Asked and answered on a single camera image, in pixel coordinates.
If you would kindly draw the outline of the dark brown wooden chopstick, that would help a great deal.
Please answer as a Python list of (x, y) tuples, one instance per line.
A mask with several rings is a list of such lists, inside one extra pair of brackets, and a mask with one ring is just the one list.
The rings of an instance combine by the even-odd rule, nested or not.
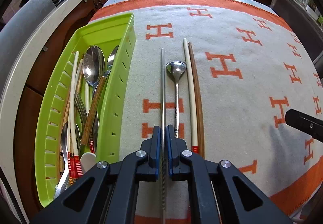
[(204, 137), (204, 121), (203, 121), (203, 112), (202, 112), (202, 102), (201, 102), (201, 92), (199, 86), (197, 66), (194, 58), (192, 44), (188, 43), (189, 56), (192, 66), (192, 75), (194, 83), (194, 93), (195, 93), (195, 105), (197, 113), (197, 138), (198, 138), (198, 154), (205, 158), (205, 137)]

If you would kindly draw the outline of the green plastic utensil tray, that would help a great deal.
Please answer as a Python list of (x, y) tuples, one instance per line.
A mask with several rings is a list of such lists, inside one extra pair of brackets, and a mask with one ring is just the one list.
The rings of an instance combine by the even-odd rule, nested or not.
[(98, 108), (97, 160), (112, 164), (119, 161), (122, 114), (135, 43), (134, 15), (126, 13), (102, 18), (78, 29), (63, 50), (45, 90), (37, 122), (35, 177), (43, 207), (52, 202), (59, 181), (60, 125), (69, 95), (74, 53), (78, 51), (82, 57), (90, 46), (97, 45), (108, 57), (115, 46), (119, 47)]

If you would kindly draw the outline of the metal fork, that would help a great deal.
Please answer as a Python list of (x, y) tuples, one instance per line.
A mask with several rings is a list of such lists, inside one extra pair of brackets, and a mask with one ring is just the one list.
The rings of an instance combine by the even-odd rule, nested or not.
[(75, 105), (75, 107), (79, 113), (79, 117), (81, 119), (82, 129), (81, 129), (80, 138), (79, 138), (81, 140), (83, 130), (85, 127), (85, 123), (86, 123), (86, 119), (87, 119), (87, 113), (86, 113), (85, 105), (81, 99), (81, 96), (77, 92), (75, 92), (75, 94), (74, 94), (74, 105)]

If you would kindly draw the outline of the brown chopstick in tray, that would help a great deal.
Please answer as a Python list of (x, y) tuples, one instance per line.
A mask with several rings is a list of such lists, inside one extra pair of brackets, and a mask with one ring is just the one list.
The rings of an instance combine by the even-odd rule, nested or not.
[[(65, 102), (64, 102), (64, 108), (63, 108), (63, 112), (62, 112), (62, 119), (61, 119), (61, 123), (60, 123), (60, 133), (62, 133), (63, 127), (67, 121), (67, 113), (68, 113), (68, 105), (69, 105), (69, 96), (70, 96), (70, 90), (68, 90)], [(60, 145), (59, 145), (59, 173), (60, 176), (62, 176), (63, 172), (64, 172), (64, 158), (63, 158), (63, 154), (62, 154), (62, 144), (61, 144), (61, 139), (62, 137), (60, 137)]]

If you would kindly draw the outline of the small round metal spoon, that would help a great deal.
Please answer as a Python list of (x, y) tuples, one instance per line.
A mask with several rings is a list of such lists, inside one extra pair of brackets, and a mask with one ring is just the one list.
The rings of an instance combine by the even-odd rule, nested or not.
[(179, 137), (179, 125), (180, 125), (180, 104), (179, 104), (179, 81), (185, 73), (187, 66), (186, 63), (174, 60), (166, 64), (166, 69), (172, 77), (175, 84), (175, 137)]

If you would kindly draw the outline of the white ceramic soup spoon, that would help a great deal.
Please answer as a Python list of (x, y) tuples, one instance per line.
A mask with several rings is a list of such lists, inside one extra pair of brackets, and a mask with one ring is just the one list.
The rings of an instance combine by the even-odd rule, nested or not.
[(96, 164), (96, 154), (92, 152), (83, 153), (80, 159), (82, 172), (85, 174)]

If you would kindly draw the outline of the orange beige H blanket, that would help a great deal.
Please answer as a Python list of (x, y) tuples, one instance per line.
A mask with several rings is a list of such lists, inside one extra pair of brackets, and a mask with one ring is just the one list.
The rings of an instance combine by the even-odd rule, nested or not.
[(174, 82), (161, 62), (185, 59), (192, 44), (201, 93), (206, 159), (231, 161), (290, 216), (322, 183), (322, 143), (286, 125), (295, 109), (322, 118), (322, 85), (299, 38), (269, 12), (234, 0), (128, 0), (92, 20), (130, 12), (136, 43), (125, 91), (119, 152), (123, 159), (152, 136), (166, 90), (174, 122)]

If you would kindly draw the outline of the light chopstick red band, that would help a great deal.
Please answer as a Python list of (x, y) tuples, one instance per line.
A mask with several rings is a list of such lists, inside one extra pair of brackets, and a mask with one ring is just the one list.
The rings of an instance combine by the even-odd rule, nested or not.
[[(90, 94), (89, 93), (90, 93), (89, 85), (86, 82), (85, 83), (85, 110), (86, 110), (86, 114), (88, 114), (89, 110), (90, 110)], [(91, 153), (96, 154), (92, 135), (90, 135), (90, 138), (89, 138), (89, 147), (90, 147)]]

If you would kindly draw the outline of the large metal spoon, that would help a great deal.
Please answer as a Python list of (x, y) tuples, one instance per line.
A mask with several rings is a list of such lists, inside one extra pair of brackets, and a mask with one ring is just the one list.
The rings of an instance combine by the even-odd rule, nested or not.
[(83, 75), (87, 84), (92, 87), (91, 103), (93, 104), (96, 88), (104, 71), (105, 58), (100, 47), (94, 45), (87, 49), (83, 60)]

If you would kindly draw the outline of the light chopstick beside brown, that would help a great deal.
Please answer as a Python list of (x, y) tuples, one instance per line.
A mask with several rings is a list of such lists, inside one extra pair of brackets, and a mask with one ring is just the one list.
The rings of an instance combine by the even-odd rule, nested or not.
[(188, 48), (188, 41), (186, 38), (183, 39), (183, 48), (185, 52), (185, 59), (187, 65), (187, 77), (188, 77), (188, 88), (189, 88), (189, 104), (190, 104), (190, 116), (191, 116), (191, 146), (194, 153), (199, 152), (198, 148), (198, 130), (197, 130), (197, 111), (195, 103), (195, 92), (192, 65)]

